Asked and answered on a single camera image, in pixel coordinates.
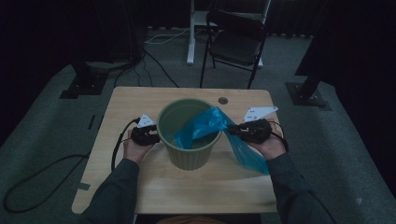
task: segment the chair leg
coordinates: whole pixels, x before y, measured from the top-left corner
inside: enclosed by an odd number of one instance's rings
[[[251,75],[250,75],[250,80],[248,81],[248,84],[247,84],[247,89],[248,90],[250,89],[250,85],[253,82],[254,77],[256,77],[257,68],[259,67],[258,65],[259,65],[259,59],[256,60],[256,62],[253,65],[253,70],[252,70]]]
[[[213,67],[216,68],[215,57],[213,57],[213,56],[212,56],[212,63],[213,63]]]
[[[202,83],[204,82],[204,72],[205,72],[206,58],[207,58],[207,50],[208,50],[208,49],[209,49],[209,39],[207,39],[207,41],[206,41],[204,62],[203,62],[203,64],[202,64],[201,80],[200,80],[200,83],[199,83],[199,88],[202,88]]]

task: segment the gray sleeve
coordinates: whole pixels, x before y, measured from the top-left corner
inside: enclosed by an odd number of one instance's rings
[[[139,166],[123,159],[94,193],[79,223],[132,223]]]
[[[282,223],[332,223],[289,154],[267,161]]]

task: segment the dark curtain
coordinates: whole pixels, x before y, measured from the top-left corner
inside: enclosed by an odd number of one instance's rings
[[[272,0],[266,25],[272,35],[315,35],[332,0]],[[150,0],[154,28],[189,27],[191,1]],[[266,0],[196,0],[196,10],[210,7],[228,11],[262,13]]]
[[[0,10],[2,145],[54,74],[75,60],[109,57],[90,0],[8,0]]]
[[[335,87],[394,195],[395,6],[392,1],[334,0],[296,73]]]

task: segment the black wire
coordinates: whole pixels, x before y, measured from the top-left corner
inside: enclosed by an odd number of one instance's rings
[[[137,74],[137,86],[141,87],[141,85],[140,85],[140,75],[136,72],[136,68],[134,69],[134,72]]]
[[[178,85],[176,84],[176,82],[168,75],[168,73],[165,71],[165,69],[163,68],[163,66],[160,64],[160,62],[157,61],[157,59],[155,59],[151,54],[149,54],[145,49],[144,51],[147,53],[148,56],[150,56],[160,67],[161,69],[165,72],[166,76],[169,78],[169,80],[171,80],[176,87],[178,87]]]
[[[205,39],[201,39],[201,38],[195,38],[195,41],[201,44],[206,44],[206,40]]]
[[[114,80],[114,85],[113,85],[114,89],[117,87],[117,81],[119,80],[120,76],[121,76],[124,72],[126,72],[127,70],[129,70],[129,69],[131,69],[131,68],[134,68],[134,67],[135,67],[135,66],[129,66],[129,67],[126,67],[126,68],[124,68],[122,71],[119,72],[119,74],[118,74],[117,77],[116,77],[116,80]]]
[[[324,205],[324,203],[320,200],[320,198],[318,198],[317,195],[315,195],[314,193],[310,192],[310,194],[312,195],[312,197],[314,197],[318,203],[322,206],[322,208],[324,209],[324,211],[327,213],[327,215],[329,215],[329,218],[332,220],[332,223],[337,223],[334,219],[334,217],[332,216],[332,214],[330,213],[329,209],[326,207],[326,205]]]
[[[283,137],[280,136],[280,135],[277,134],[277,133],[274,133],[274,132],[271,132],[271,134],[272,134],[273,136],[277,137],[277,138],[280,140],[280,142],[281,142],[281,143],[283,144],[283,146],[285,147],[286,152],[289,153],[289,144],[288,144],[288,141],[286,141],[286,139],[285,139],[285,132],[283,131],[282,126],[281,126],[278,122],[275,122],[275,121],[269,120],[268,122],[269,122],[269,123],[274,123],[274,124],[276,124],[277,126],[279,126],[280,131],[283,133]]]
[[[110,72],[114,72],[116,70],[132,67],[132,63],[125,63],[125,64],[121,64],[121,65],[111,67],[111,68],[95,67],[90,64],[87,64],[87,65],[90,67],[91,71],[99,72],[99,73],[110,73]]]
[[[129,21],[129,15],[128,15],[128,10],[127,10],[127,6],[125,6],[125,4],[126,4],[126,1],[122,1],[122,9],[123,9],[123,13],[124,13],[124,16],[125,16],[125,20],[126,20],[126,25],[127,25],[127,28],[128,28],[128,38],[129,38],[129,51],[130,51],[130,56],[132,57],[132,55],[134,55],[134,49],[133,49],[133,47],[132,47],[132,35],[131,35],[131,24],[130,24],[130,21]]]
[[[148,78],[149,78],[149,83],[151,87],[154,87],[152,85],[152,78],[151,78],[151,74],[149,73],[149,71],[146,69],[146,61],[143,59],[143,69],[148,73]]]
[[[85,155],[70,155],[70,156],[66,156],[66,157],[60,158],[59,160],[54,161],[53,163],[51,163],[51,164],[45,166],[44,168],[42,168],[41,170],[39,170],[39,171],[36,172],[35,174],[30,175],[30,176],[24,178],[23,180],[21,180],[20,182],[16,183],[14,186],[12,186],[11,188],[8,189],[6,195],[5,195],[4,199],[3,199],[3,207],[4,207],[4,209],[5,209],[6,211],[8,211],[9,213],[24,213],[24,212],[28,212],[28,211],[31,211],[31,210],[37,208],[38,206],[40,206],[41,204],[43,204],[44,202],[46,202],[46,201],[47,201],[47,200],[59,189],[59,187],[64,183],[64,181],[67,179],[67,177],[69,177],[69,176],[73,173],[73,171],[74,171],[85,159],[88,159],[90,154],[91,154],[91,152],[89,152],[89,153],[87,153],[87,154],[85,154]],[[44,171],[46,171],[47,169],[49,169],[52,165],[56,164],[57,162],[59,162],[59,161],[64,161],[64,160],[67,160],[67,159],[71,159],[71,158],[75,158],[75,157],[81,157],[81,159],[80,159],[80,160],[76,163],[76,165],[69,171],[69,173],[66,175],[66,177],[55,187],[55,189],[53,189],[52,192],[51,192],[49,195],[47,195],[41,202],[39,202],[39,203],[37,203],[37,204],[35,204],[35,205],[33,205],[33,206],[30,206],[30,207],[28,207],[28,208],[24,208],[24,209],[14,209],[14,208],[9,207],[9,205],[8,205],[8,197],[9,197],[10,194],[11,194],[12,192],[14,192],[18,187],[20,187],[21,185],[23,185],[23,184],[26,183],[27,181],[31,180],[31,179],[34,178],[35,176],[37,176],[37,175],[43,173]]]
[[[125,142],[125,141],[128,141],[130,139],[132,139],[132,138],[125,138],[124,140],[121,140],[121,142]]]
[[[120,133],[119,136],[119,140],[117,141],[116,146],[114,147],[113,150],[113,156],[111,157],[111,172],[114,171],[114,169],[116,169],[116,157],[117,157],[117,153],[119,152],[119,148],[120,148],[120,144],[122,141],[122,137],[124,136],[126,130],[128,130],[128,127],[132,124],[132,123],[138,123],[140,119],[133,119],[131,120],[126,126],[125,128],[122,130],[122,133]]]

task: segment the black chair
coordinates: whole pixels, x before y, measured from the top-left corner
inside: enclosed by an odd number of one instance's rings
[[[256,76],[267,31],[261,21],[226,11],[212,10],[206,15],[206,40],[200,88],[204,81],[207,53],[215,62],[225,63],[251,72],[247,88]]]

